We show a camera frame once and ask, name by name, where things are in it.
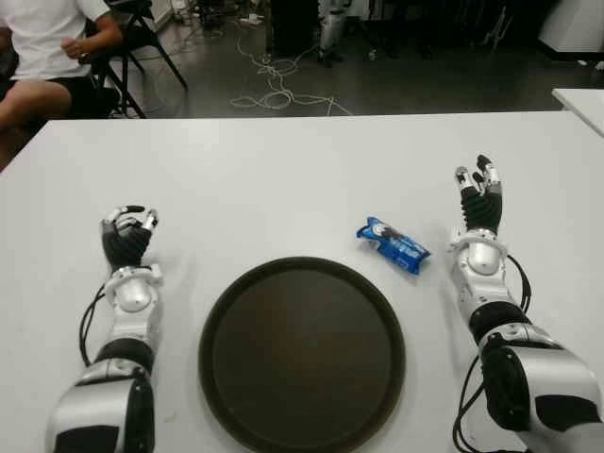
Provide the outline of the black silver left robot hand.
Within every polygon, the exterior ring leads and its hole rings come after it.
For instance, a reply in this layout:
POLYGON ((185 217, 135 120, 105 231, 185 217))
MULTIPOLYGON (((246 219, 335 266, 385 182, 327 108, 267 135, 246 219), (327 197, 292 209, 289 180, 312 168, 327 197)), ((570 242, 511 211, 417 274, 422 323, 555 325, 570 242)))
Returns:
POLYGON ((139 205, 117 207, 101 220, 101 244, 111 274, 141 265, 158 223, 156 210, 139 205))

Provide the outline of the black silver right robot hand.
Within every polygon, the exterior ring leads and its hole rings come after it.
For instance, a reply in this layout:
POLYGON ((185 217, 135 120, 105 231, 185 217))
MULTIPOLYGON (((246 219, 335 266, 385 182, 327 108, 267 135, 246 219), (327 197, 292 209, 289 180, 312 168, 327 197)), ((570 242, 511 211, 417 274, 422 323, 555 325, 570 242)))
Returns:
POLYGON ((467 230, 486 229, 497 235, 503 211, 501 178, 493 162, 485 155, 478 155, 477 167, 473 174, 463 166, 455 172, 462 218, 467 230))

